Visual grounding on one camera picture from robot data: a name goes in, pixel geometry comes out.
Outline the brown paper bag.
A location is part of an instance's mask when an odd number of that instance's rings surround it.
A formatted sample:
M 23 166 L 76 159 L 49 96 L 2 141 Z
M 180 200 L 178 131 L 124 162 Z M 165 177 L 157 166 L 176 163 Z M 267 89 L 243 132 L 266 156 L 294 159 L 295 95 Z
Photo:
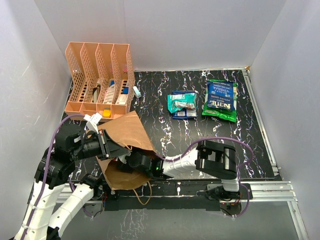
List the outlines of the brown paper bag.
M 124 149 L 120 156 L 109 156 L 99 160 L 104 179 L 112 191 L 126 190 L 137 195 L 137 189 L 144 184 L 150 184 L 151 177 L 138 170 L 129 170 L 129 161 L 136 151 L 142 151 L 148 157 L 154 157 L 156 149 L 152 144 L 136 111 L 100 124 L 97 129 L 106 131 L 110 139 Z

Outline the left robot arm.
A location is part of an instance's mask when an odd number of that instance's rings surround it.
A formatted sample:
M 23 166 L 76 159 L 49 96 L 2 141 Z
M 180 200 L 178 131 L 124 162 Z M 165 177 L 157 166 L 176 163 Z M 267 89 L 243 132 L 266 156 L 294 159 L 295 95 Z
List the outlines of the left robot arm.
M 103 195 L 102 179 L 88 173 L 77 186 L 72 186 L 71 196 L 54 211 L 57 199 L 75 170 L 75 162 L 92 157 L 104 161 L 129 153 L 104 129 L 85 132 L 78 125 L 67 124 L 58 130 L 54 140 L 37 167 L 32 194 L 15 240 L 61 239 L 66 226 L 85 203 Z

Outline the blue Kettle chips bag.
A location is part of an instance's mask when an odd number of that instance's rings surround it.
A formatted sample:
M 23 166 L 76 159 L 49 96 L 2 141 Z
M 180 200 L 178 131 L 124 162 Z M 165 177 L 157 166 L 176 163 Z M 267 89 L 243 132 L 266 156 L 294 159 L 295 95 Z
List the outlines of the blue Kettle chips bag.
M 234 84 L 229 81 L 207 81 L 207 106 L 212 109 L 235 111 Z

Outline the blue snack packet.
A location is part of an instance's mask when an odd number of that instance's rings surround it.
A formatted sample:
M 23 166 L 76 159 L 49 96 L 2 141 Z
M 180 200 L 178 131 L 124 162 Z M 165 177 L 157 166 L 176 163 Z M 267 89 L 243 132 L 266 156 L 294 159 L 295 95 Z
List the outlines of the blue snack packet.
M 173 91 L 172 95 L 185 94 L 185 93 L 196 93 L 195 91 Z M 188 120 L 197 117 L 197 109 L 183 109 L 181 111 L 172 113 L 172 118 L 175 120 Z

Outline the small candy bar packet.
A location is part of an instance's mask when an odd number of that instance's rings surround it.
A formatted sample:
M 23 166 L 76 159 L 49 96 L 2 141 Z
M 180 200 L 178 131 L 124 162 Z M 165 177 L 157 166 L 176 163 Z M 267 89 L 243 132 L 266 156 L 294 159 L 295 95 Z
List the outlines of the small candy bar packet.
M 186 110 L 196 109 L 196 106 L 193 102 L 175 101 L 173 105 L 178 111 L 181 111 L 182 109 L 186 109 Z

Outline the green Chuba chips bag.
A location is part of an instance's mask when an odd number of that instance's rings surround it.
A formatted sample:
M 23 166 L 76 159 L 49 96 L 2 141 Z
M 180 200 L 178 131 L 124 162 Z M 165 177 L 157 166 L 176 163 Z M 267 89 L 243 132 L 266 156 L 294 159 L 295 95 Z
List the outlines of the green Chuba chips bag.
M 218 79 L 209 79 L 208 81 L 223 81 L 223 80 L 218 80 Z M 237 87 L 238 84 L 236 82 L 231 82 L 233 83 L 234 86 L 234 93 L 235 93 L 235 110 L 233 111 L 228 111 L 225 109 L 215 109 L 215 108 L 210 108 L 207 106 L 207 100 L 208 100 L 208 90 L 207 90 L 207 85 L 206 85 L 206 90 L 205 90 L 205 101 L 204 101 L 204 106 L 203 106 L 203 111 L 202 115 L 203 116 L 212 116 L 212 117 L 218 117 L 222 120 L 227 120 L 233 123 L 237 122 Z

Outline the teal snack packet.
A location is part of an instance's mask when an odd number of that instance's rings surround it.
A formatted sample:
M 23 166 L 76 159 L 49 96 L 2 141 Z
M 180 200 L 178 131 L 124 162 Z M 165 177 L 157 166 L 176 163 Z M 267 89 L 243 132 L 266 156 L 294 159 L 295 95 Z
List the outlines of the teal snack packet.
M 167 108 L 171 114 L 179 112 L 183 109 L 195 110 L 196 98 L 197 94 L 195 92 L 170 94 L 167 96 Z

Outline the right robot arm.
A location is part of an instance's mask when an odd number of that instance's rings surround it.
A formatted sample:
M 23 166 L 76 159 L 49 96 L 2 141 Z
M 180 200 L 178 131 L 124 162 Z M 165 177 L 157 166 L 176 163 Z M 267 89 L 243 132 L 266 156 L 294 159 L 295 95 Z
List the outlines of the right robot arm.
M 167 180 L 197 170 L 221 180 L 221 185 L 207 190 L 210 199 L 231 201 L 241 196 L 236 149 L 212 140 L 200 141 L 186 154 L 164 159 L 134 149 L 119 157 L 116 168 L 128 174 L 136 171 L 153 180 Z

